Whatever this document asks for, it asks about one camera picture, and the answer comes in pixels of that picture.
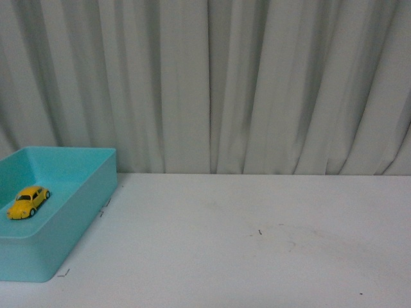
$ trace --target white curtain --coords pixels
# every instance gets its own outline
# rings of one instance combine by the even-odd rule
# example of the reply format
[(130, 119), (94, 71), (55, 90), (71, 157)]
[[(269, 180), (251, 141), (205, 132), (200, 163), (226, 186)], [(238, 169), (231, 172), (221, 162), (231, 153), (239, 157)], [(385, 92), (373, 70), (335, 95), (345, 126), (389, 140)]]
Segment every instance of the white curtain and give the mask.
[(0, 158), (411, 175), (411, 1), (0, 1)]

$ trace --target white table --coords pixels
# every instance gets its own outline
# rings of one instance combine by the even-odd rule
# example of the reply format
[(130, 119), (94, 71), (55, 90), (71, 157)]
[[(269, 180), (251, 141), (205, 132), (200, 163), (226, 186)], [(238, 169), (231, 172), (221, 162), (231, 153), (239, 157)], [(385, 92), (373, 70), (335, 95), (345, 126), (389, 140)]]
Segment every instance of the white table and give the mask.
[(411, 177), (120, 174), (0, 307), (411, 307)]

